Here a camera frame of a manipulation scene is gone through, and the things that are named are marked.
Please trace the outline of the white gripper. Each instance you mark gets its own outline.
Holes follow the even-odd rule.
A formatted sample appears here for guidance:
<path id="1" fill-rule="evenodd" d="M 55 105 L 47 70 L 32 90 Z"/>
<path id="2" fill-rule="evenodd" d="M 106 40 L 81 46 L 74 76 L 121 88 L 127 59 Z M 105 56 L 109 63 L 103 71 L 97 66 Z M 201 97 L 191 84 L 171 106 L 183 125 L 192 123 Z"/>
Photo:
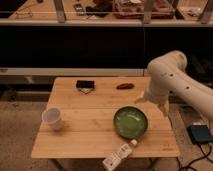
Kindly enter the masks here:
<path id="1" fill-rule="evenodd" d="M 144 91 L 144 97 L 137 98 L 135 103 L 144 103 L 148 100 L 155 104 L 161 104 L 159 108 L 163 115 L 167 117 L 169 114 L 168 97 L 169 91 L 167 89 L 157 86 L 154 83 L 150 83 Z"/>

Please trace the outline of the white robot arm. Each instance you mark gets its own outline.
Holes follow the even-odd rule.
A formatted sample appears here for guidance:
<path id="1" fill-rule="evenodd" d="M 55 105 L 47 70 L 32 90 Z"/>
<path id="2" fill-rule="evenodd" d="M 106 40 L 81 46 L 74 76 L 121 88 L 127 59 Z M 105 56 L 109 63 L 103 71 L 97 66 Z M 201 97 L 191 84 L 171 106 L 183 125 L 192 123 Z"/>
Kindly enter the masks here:
<path id="1" fill-rule="evenodd" d="M 167 116 L 169 92 L 172 91 L 213 123 L 213 90 L 188 76 L 186 67 L 187 58 L 178 50 L 151 60 L 147 66 L 150 81 L 135 102 L 157 104 Z"/>

